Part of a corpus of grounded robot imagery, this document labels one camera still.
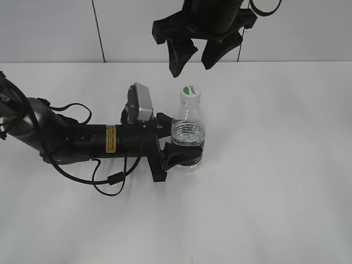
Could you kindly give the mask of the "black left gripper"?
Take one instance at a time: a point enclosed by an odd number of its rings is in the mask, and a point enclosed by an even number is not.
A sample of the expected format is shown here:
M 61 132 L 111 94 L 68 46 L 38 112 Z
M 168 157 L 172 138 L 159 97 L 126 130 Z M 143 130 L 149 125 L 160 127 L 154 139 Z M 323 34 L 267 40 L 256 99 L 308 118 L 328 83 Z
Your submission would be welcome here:
M 201 146 L 165 143 L 161 151 L 159 139 L 171 135 L 173 118 L 157 113 L 148 122 L 128 123 L 127 117 L 124 109 L 119 126 L 119 153 L 128 153 L 131 157 L 146 157 L 154 182 L 164 182 L 166 171 L 175 166 L 189 167 L 201 161 Z

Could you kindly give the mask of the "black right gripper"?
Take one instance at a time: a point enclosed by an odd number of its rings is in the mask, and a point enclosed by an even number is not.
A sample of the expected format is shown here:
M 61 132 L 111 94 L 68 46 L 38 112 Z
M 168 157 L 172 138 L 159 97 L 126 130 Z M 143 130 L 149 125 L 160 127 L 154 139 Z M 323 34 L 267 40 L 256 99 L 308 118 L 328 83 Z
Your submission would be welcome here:
M 251 29 L 257 20 L 251 9 L 240 9 L 229 26 L 198 23 L 178 11 L 164 19 L 156 20 L 152 26 L 152 36 L 158 45 L 167 43 L 169 70 L 177 78 L 186 63 L 198 51 L 192 39 L 208 40 L 201 61 L 206 70 L 211 69 L 223 56 L 239 47 L 243 37 L 240 28 Z

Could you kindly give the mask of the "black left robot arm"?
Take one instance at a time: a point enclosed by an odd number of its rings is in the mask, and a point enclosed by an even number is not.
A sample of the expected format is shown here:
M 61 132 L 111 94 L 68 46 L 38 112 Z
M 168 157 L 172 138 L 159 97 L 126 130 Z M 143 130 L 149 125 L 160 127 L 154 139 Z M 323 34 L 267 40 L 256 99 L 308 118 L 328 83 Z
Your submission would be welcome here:
M 59 172 L 78 162 L 146 157 L 155 182 L 165 181 L 170 168 L 202 155 L 200 146 L 160 145 L 171 134 L 172 120 L 154 113 L 147 86 L 132 84 L 127 98 L 119 124 L 79 122 L 45 99 L 26 97 L 2 75 L 1 138 L 11 135 L 27 144 Z

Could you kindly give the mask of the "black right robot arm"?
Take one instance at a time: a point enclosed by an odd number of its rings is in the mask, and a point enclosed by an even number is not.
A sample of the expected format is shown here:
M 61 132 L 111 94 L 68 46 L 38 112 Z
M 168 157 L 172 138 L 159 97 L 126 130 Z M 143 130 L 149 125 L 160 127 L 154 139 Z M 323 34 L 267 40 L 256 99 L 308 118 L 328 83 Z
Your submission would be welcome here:
M 184 1 L 180 11 L 153 22 L 152 36 L 158 45 L 167 44 L 173 77 L 197 52 L 194 39 L 206 41 L 201 62 L 207 70 L 241 45 L 239 30 L 252 28 L 257 20 L 251 9 L 241 5 L 242 1 Z

